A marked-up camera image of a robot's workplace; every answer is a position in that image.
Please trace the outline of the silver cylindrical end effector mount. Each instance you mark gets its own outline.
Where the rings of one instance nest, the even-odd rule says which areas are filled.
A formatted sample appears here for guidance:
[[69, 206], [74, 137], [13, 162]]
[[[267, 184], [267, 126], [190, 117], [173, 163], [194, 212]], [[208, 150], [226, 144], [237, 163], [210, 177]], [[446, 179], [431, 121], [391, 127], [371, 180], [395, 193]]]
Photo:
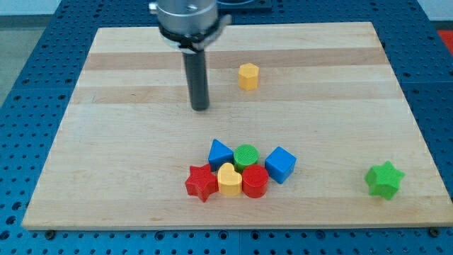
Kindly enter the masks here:
[[[219, 19], [219, 37], [232, 22], [231, 15], [219, 15], [215, 0], [156, 0], [149, 2], [149, 12], [156, 16], [158, 26], [161, 24], [171, 32], [183, 35], [192, 35], [207, 30]], [[196, 53], [188, 49], [179, 51], [188, 54]]]

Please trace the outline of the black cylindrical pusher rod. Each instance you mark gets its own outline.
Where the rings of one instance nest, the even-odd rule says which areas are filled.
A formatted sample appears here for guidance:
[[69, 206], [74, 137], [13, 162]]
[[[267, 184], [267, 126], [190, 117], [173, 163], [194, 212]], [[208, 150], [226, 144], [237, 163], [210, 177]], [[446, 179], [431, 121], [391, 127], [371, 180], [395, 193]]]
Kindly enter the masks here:
[[205, 51], [183, 53], [183, 61], [191, 108], [204, 111], [210, 106]]

